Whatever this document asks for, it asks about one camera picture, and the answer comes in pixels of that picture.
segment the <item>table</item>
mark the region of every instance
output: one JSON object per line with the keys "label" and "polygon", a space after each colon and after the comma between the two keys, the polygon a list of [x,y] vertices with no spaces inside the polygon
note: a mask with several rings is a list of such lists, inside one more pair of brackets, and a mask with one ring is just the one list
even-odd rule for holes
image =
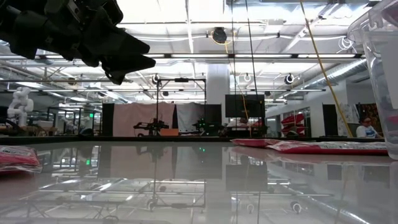
{"label": "table", "polygon": [[398,162],[389,157],[230,142],[28,146],[43,171],[0,180],[2,223],[398,223]]}

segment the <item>white humanoid robot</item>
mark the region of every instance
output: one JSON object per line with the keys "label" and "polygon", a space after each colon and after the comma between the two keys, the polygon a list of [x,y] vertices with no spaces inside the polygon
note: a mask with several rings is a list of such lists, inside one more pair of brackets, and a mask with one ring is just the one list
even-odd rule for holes
{"label": "white humanoid robot", "polygon": [[15,93],[12,94],[12,102],[7,110],[7,117],[13,122],[16,122],[16,115],[19,118],[18,125],[20,127],[26,126],[27,112],[32,112],[34,103],[32,99],[28,98],[30,88],[19,87]]}

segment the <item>metal frame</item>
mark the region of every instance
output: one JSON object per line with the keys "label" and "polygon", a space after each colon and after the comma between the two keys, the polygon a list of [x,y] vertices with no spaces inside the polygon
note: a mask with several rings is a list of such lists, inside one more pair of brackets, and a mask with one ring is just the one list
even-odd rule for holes
{"label": "metal frame", "polygon": [[[162,87],[159,86],[159,83],[165,81]],[[156,83],[156,120],[159,122],[159,92],[167,86],[170,82],[177,82],[177,83],[187,83],[187,82],[194,82],[198,85],[198,87],[205,93],[205,121],[206,121],[206,105],[207,105],[207,83],[206,78],[160,78]],[[203,82],[205,84],[205,88],[202,88],[198,82]]]}
{"label": "metal frame", "polygon": [[[79,112],[77,112],[77,111],[70,111],[70,110],[68,110],[68,109],[79,109]],[[93,114],[93,125],[92,125],[92,129],[93,129],[93,131],[94,131],[94,125],[95,125],[95,114],[96,113],[99,113],[100,114],[100,121],[99,121],[99,134],[102,134],[102,112],[100,112],[100,111],[97,111],[97,110],[84,110],[84,111],[82,111],[82,109],[83,108],[80,108],[80,107],[68,107],[68,108],[60,108],[60,107],[48,107],[47,108],[47,121],[49,121],[50,120],[50,110],[58,110],[58,111],[64,111],[65,112],[65,117],[66,117],[66,115],[67,115],[67,112],[73,112],[73,124],[75,124],[75,121],[76,121],[76,114],[78,113],[79,114],[79,120],[78,120],[78,127],[77,127],[77,129],[79,130],[80,129],[80,121],[81,121],[81,114],[82,113],[90,113],[90,114]],[[55,122],[56,122],[56,114],[54,113],[53,114],[54,115],[54,121],[53,121],[53,127],[55,127]],[[66,130],[66,124],[64,123],[63,124],[63,133],[65,133],[65,130]]]}

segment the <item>fluorescent light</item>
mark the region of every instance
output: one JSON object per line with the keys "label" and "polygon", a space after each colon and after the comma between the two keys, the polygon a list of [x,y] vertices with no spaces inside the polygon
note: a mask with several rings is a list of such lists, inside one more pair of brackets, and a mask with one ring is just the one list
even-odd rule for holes
{"label": "fluorescent light", "polygon": [[61,184],[72,184],[72,183],[77,183],[77,182],[79,182],[79,180],[67,180],[67,181],[62,182]]}
{"label": "fluorescent light", "polygon": [[46,55],[47,59],[63,59],[61,55]]}
{"label": "fluorescent light", "polygon": [[144,54],[144,56],[149,58],[164,58],[164,54]]}
{"label": "fluorescent light", "polygon": [[101,90],[77,90],[78,92],[98,92]]}
{"label": "fluorescent light", "polygon": [[286,101],[286,100],[281,100],[281,99],[265,99],[264,101]]}
{"label": "fluorescent light", "polygon": [[286,105],[287,103],[265,103],[265,105]]}
{"label": "fluorescent light", "polygon": [[[301,54],[299,58],[317,58],[316,54]],[[355,54],[320,54],[320,58],[353,58]]]}
{"label": "fluorescent light", "polygon": [[228,58],[228,54],[172,54],[172,58]]}
{"label": "fluorescent light", "polygon": [[290,58],[292,57],[291,54],[236,54],[235,57],[237,58]]}
{"label": "fluorescent light", "polygon": [[87,99],[81,98],[81,97],[71,97],[71,100],[79,101],[79,102],[86,102],[88,101]]}
{"label": "fluorescent light", "polygon": [[43,88],[43,85],[40,85],[38,83],[32,83],[32,82],[17,82],[16,84],[18,85],[23,85],[23,86],[28,86],[32,88]]}
{"label": "fluorescent light", "polygon": [[73,91],[73,90],[43,90],[43,91],[45,91],[45,92],[59,92],[59,93],[61,93],[61,92],[71,92],[71,91]]}
{"label": "fluorescent light", "polygon": [[108,189],[110,186],[112,186],[112,183],[107,183],[107,184],[102,185],[101,188],[98,189],[98,190],[99,190],[99,191],[106,190],[106,189]]}
{"label": "fluorescent light", "polygon": [[64,96],[59,95],[58,93],[49,93],[50,95],[56,96],[56,97],[60,97],[60,98],[64,98]]}
{"label": "fluorescent light", "polygon": [[294,91],[295,91],[295,93],[297,93],[298,91],[310,92],[310,91],[326,91],[326,90],[325,89],[320,89],[320,90],[294,90]]}

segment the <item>yellow cable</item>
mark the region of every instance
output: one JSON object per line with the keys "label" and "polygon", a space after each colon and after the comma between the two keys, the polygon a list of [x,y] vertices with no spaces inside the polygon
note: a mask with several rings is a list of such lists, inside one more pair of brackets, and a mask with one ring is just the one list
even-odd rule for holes
{"label": "yellow cable", "polygon": [[339,103],[338,103],[336,94],[335,94],[335,92],[333,91],[333,88],[331,87],[331,84],[330,84],[330,82],[329,82],[329,78],[328,78],[328,76],[326,75],[325,68],[323,68],[321,58],[319,57],[317,45],[315,44],[315,41],[314,41],[313,35],[312,35],[312,31],[311,31],[311,28],[310,28],[310,24],[309,24],[308,19],[307,19],[306,15],[305,15],[303,0],[300,0],[300,5],[301,5],[301,9],[302,9],[303,14],[304,14],[305,24],[306,24],[307,29],[308,29],[308,32],[310,33],[310,36],[311,36],[313,48],[315,49],[315,53],[317,54],[317,58],[318,58],[318,61],[319,61],[319,65],[321,66],[321,69],[322,69],[322,74],[323,74],[323,76],[325,77],[325,80],[326,80],[326,82],[327,82],[327,84],[328,84],[328,86],[329,86],[329,89],[330,89],[330,91],[331,91],[331,94],[333,95],[333,99],[335,100],[337,110],[338,110],[338,112],[339,112],[341,118],[343,118],[344,125],[346,126],[348,135],[349,135],[350,138],[352,138],[352,137],[353,137],[353,133],[352,133],[351,130],[349,129],[347,120],[346,120],[346,118],[345,118],[345,116],[344,116],[343,111],[342,111],[341,108],[340,108],[340,105],[339,105]]}
{"label": "yellow cable", "polygon": [[[226,51],[226,53],[228,54],[228,47],[227,47],[227,44],[222,44],[222,45],[225,45],[225,51]],[[236,83],[236,76],[235,76],[234,79],[235,79],[235,84],[236,84],[236,86],[239,88],[239,91],[240,91],[241,94],[242,94],[244,113],[246,114],[246,119],[248,120],[248,123],[249,123],[248,110],[246,109],[246,100],[244,99],[244,95],[243,95],[242,90],[240,89],[240,87],[239,87],[238,84]],[[250,125],[249,125],[249,132],[250,132],[250,138],[251,138],[251,126],[250,126]]]}

